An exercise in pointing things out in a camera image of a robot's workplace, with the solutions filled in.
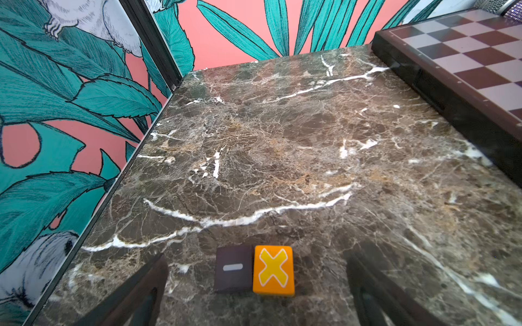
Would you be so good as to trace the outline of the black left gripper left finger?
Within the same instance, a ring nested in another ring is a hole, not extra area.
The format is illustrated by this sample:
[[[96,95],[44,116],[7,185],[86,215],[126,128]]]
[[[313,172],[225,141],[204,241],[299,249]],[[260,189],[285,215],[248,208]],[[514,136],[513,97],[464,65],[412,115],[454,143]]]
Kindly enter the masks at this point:
[[[75,324],[156,325],[168,275],[159,253]]]

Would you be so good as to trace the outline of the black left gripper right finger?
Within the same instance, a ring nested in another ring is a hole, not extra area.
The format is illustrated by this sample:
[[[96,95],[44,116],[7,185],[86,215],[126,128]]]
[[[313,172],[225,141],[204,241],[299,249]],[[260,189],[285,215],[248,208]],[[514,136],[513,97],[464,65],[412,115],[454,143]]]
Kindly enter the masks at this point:
[[[444,325],[364,256],[347,260],[347,278],[360,325]]]

